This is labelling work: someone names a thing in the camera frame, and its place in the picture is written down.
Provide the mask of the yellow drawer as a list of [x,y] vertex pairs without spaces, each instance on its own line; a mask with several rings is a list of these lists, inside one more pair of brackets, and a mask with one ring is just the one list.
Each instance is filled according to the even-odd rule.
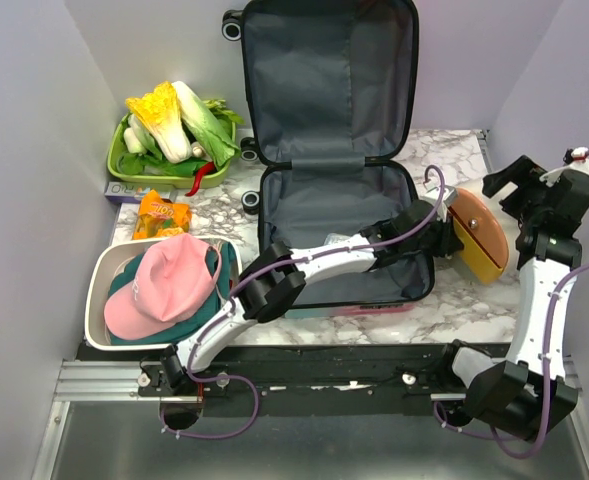
[[457,272],[483,285],[489,285],[498,280],[504,273],[504,267],[494,262],[456,217],[453,218],[453,227],[454,233],[463,244],[463,248],[452,256],[452,265]]

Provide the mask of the clear packet of items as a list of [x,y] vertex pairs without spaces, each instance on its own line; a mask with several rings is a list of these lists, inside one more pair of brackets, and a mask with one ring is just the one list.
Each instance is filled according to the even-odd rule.
[[337,243],[348,241],[351,238],[352,238],[352,235],[344,235],[344,234],[338,234],[338,233],[330,233],[330,234],[328,234],[326,236],[326,238],[324,240],[324,244],[325,245],[337,244]]

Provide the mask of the pink and teal kids suitcase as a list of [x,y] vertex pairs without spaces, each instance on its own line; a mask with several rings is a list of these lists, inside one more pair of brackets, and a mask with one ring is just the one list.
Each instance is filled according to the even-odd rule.
[[[240,14],[259,187],[259,256],[322,245],[418,199],[395,160],[411,124],[419,17],[410,1],[252,1]],[[304,288],[290,309],[388,306],[426,297],[433,256]]]

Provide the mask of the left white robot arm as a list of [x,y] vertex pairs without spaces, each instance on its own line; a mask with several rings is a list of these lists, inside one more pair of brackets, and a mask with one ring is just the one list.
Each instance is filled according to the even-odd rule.
[[161,382],[188,393],[195,374],[247,329],[283,316],[304,288],[344,274],[381,270],[416,253],[446,257],[463,249],[445,208],[418,200],[394,218],[362,228],[335,243],[310,249],[272,244],[242,272],[221,309],[190,337],[167,347]]

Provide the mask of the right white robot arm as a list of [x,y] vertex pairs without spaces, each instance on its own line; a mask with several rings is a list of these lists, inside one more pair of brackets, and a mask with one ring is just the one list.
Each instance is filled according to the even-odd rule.
[[443,390],[466,388],[462,410],[496,432],[536,443],[567,417],[578,392],[565,382],[566,311],[582,246],[575,233],[589,209],[589,157],[569,150],[562,166],[545,170],[527,156],[456,188],[449,207],[464,244],[455,258],[490,284],[519,274],[515,331],[504,359],[461,341],[434,367]]

